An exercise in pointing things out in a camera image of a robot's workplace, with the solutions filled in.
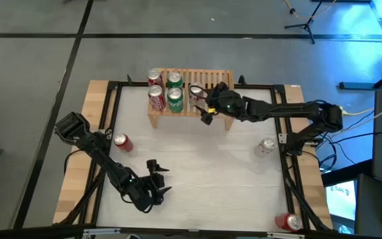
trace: wooden rack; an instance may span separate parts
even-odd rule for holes
[[[157,128],[157,122],[159,116],[188,116],[188,117],[200,117],[200,112],[195,107],[190,107],[188,103],[188,86],[191,83],[199,82],[203,85],[203,88],[210,89],[220,82],[225,82],[229,89],[233,90],[233,71],[232,70],[200,70],[200,69],[184,69],[184,68],[157,68],[161,73],[163,84],[166,86],[165,99],[166,107],[163,111],[154,110],[149,102],[147,115],[149,116],[151,125],[153,128]],[[167,98],[167,76],[171,72],[179,72],[184,81],[184,110],[179,113],[174,113],[169,110],[168,98]],[[225,120],[225,130],[231,129],[233,118],[219,114],[216,118],[223,118]]]

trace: sprite can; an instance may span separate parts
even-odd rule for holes
[[[172,89],[172,88],[182,89],[182,83],[183,83],[182,76],[180,75],[179,72],[171,72],[167,76],[167,85],[169,89]]]
[[[184,109],[184,96],[179,88],[172,88],[167,92],[169,109],[173,113],[179,113]]]

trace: yellow cable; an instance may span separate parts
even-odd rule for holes
[[[322,11],[320,11],[318,14],[315,14],[313,17],[301,17],[301,16],[299,16],[299,15],[296,14],[296,11],[294,11],[292,14],[294,14],[294,16],[296,16],[298,19],[303,19],[303,20],[305,20],[305,19],[310,19],[310,18],[314,19],[315,17],[317,17],[317,16],[319,16],[321,13],[323,13],[326,9],[329,9],[334,3],[336,3],[336,1],[337,1],[337,0],[332,1],[332,3],[330,3],[326,8],[324,8],[324,9],[323,9]],[[284,0],[284,2],[286,3],[288,9],[291,10],[292,7],[291,7],[290,3],[288,2],[288,0]]]
[[[343,106],[340,106],[340,109],[342,109],[342,113],[344,116],[358,116],[359,114],[363,114],[363,113],[366,113],[366,112],[370,112],[371,110],[374,110],[374,108],[371,108],[371,109],[368,109],[368,110],[363,110],[362,112],[358,112],[358,113],[349,113],[347,111],[345,111],[343,109]]]

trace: concrete floor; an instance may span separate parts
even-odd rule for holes
[[[291,1],[299,15],[309,0]],[[0,0],[0,33],[76,33],[86,1]],[[94,2],[86,33],[298,34],[301,23],[282,1],[107,0]],[[382,30],[368,4],[336,3],[313,24],[315,34],[371,34]],[[62,79],[73,39],[0,39],[0,229],[10,227],[21,190]],[[58,118],[80,112],[89,80],[145,80],[152,67],[232,69],[248,83],[300,84],[305,100],[323,99],[349,112],[373,107],[373,92],[337,89],[338,82],[382,78],[382,42],[275,39],[84,39]],[[345,126],[361,116],[344,118]],[[368,123],[342,137],[372,131]],[[371,158],[372,137],[342,144],[356,161]],[[70,147],[53,136],[25,226],[50,225]],[[319,150],[319,158],[332,152]],[[336,168],[351,163],[339,152]]]

